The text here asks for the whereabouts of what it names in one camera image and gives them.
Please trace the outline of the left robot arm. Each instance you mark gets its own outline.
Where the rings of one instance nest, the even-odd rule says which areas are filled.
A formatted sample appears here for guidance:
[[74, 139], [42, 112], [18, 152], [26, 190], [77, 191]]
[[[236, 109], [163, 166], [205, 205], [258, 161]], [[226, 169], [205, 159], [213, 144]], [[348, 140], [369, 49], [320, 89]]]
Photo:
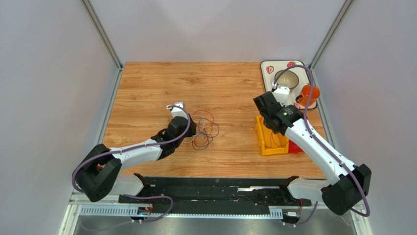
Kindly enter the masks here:
[[173, 154], [185, 138], [196, 134], [196, 126], [191, 118], [177, 116], [167, 128], [142, 143], [121, 148], [94, 146], [72, 174], [74, 189], [91, 202], [100, 201], [116, 185], [121, 171]]

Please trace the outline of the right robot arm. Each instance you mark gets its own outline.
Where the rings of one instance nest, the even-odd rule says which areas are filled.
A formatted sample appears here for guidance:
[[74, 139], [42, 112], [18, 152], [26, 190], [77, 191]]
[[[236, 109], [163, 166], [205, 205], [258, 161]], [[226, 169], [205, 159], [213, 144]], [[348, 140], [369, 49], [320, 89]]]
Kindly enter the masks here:
[[307, 199], [324, 203], [333, 213], [344, 215], [363, 202], [369, 216], [366, 196], [371, 169], [357, 165], [340, 154], [310, 125], [307, 117], [293, 105], [283, 106], [271, 91], [253, 99], [263, 124], [275, 134], [294, 142], [325, 175], [325, 180], [289, 177], [280, 184], [282, 200], [292, 203]]

